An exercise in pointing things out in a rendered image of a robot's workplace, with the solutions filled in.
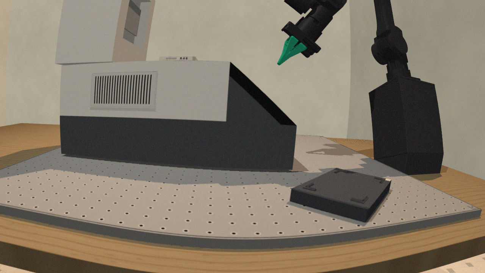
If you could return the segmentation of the white thermal cycler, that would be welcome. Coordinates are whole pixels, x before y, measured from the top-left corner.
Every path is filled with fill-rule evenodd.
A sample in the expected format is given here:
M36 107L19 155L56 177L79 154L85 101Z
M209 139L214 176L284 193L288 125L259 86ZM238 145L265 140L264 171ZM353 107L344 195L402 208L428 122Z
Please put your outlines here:
M63 0L62 154L292 170L296 124L230 61L146 61L154 7Z

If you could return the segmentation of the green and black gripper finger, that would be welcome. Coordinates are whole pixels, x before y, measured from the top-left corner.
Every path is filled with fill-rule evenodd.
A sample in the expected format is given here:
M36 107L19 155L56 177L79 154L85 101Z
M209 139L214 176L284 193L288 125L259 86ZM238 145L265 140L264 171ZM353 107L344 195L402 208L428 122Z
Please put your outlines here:
M292 48L292 50L289 52L289 54L286 55L286 57L281 61L280 64L284 63L290 57L292 57L292 56L294 56L294 55L296 55L296 54L298 54L298 53L300 53L300 52L302 52L306 49L307 49L307 47L305 45L303 45L302 42L299 43L298 45L296 45L295 47Z
M277 64L280 64L281 61L286 57L286 55L292 50L292 48L297 44L298 39L296 39L294 36L290 36L284 44L283 51L281 54L281 57L278 61Z

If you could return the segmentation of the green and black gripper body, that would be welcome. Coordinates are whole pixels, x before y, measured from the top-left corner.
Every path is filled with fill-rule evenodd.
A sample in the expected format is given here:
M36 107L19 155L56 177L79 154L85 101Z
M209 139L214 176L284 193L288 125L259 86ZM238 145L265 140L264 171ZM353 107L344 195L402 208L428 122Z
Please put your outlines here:
M281 31L284 31L289 36L294 36L298 39L296 45L302 42L302 44L307 47L306 50L301 52L306 58L309 58L314 52L317 53L321 50L320 46L317 45L314 40L320 35L323 28L320 23L314 23L314 20L315 19L312 17L305 17L298 26L295 26L289 21L284 28L281 29Z

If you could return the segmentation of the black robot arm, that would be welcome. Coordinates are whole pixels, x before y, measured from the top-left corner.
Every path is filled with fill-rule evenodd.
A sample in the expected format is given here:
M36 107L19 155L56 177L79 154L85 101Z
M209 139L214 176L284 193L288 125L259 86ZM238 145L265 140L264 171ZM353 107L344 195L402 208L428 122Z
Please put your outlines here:
M341 10L347 0L284 0L299 14L312 9L306 17L314 18L314 23L322 26L323 30L332 21L333 16ZM390 0L374 0L377 20L377 37L371 46L371 52L379 64L387 64L387 81L397 75L411 77L408 69L407 42L402 36L402 30L394 24L393 10Z

